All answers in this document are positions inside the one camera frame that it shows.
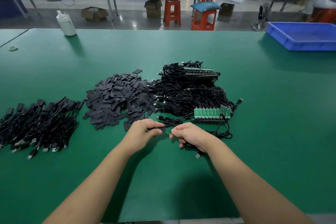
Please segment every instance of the blue tray on workbench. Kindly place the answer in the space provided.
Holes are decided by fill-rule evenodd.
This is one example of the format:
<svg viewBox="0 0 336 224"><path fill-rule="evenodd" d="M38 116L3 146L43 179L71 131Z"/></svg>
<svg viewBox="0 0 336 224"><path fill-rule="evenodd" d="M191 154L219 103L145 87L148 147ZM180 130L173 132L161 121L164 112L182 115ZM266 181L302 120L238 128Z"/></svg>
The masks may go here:
<svg viewBox="0 0 336 224"><path fill-rule="evenodd" d="M289 51L336 51L336 25L269 22L266 31Z"/></svg>

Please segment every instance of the person in white clothing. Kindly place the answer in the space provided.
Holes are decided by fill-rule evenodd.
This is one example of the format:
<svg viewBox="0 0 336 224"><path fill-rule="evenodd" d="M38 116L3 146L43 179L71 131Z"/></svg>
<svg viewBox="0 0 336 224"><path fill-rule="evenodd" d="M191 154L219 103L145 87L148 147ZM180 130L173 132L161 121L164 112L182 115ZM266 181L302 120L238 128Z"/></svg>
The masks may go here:
<svg viewBox="0 0 336 224"><path fill-rule="evenodd" d="M314 8L336 9L336 0L310 0L303 10L303 13L307 14L307 22L312 19Z"/></svg>

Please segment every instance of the left hand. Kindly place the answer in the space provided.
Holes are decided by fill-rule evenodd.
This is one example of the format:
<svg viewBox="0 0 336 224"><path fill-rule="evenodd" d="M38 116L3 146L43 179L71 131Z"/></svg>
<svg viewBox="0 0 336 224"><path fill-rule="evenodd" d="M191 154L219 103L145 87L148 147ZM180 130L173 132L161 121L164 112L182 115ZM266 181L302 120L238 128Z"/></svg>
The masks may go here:
<svg viewBox="0 0 336 224"><path fill-rule="evenodd" d="M152 129L148 132L147 129L164 126L165 125L163 123L156 122L151 119L138 120L129 128L126 136L121 141L121 144L123 144L132 155L143 149L153 136L162 134L160 129Z"/></svg>

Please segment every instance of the white cloth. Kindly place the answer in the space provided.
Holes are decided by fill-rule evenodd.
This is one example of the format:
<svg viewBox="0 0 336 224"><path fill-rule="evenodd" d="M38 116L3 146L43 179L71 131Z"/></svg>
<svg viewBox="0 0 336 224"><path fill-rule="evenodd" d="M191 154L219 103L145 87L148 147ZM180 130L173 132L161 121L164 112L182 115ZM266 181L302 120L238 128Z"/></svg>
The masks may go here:
<svg viewBox="0 0 336 224"><path fill-rule="evenodd" d="M336 9L336 2L330 0L309 0L303 10L304 14L312 14L314 8Z"/></svg>

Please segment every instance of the green work mat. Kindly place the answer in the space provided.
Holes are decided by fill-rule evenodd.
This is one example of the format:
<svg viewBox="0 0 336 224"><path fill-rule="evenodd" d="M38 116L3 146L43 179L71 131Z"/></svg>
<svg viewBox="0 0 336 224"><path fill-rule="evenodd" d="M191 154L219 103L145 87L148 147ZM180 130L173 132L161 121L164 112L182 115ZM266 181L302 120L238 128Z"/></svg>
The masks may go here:
<svg viewBox="0 0 336 224"><path fill-rule="evenodd" d="M204 61L229 100L244 99L225 143L305 213L336 212L335 55L288 52L264 32L31 29L0 48L0 114L39 98L82 100L114 73L139 68L151 81L165 64ZM120 142L122 123L96 131L86 111L68 150L32 160L29 150L1 150L1 223L42 222ZM209 159L168 136L130 159L103 222L239 215Z"/></svg>

